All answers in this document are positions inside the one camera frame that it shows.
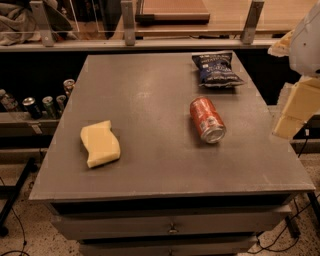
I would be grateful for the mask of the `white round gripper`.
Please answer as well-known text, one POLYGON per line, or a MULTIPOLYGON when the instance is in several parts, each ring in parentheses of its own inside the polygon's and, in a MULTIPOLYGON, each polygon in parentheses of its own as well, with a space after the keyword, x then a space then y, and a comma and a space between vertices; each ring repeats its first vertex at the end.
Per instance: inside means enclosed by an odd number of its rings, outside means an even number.
MULTIPOLYGON (((320 1, 294 31, 289 31, 269 47, 268 54, 289 55, 292 70, 304 76, 320 76, 320 1)), ((274 135, 292 139, 320 110, 320 79, 311 77, 301 77, 295 84, 284 84, 277 102, 274 135)))

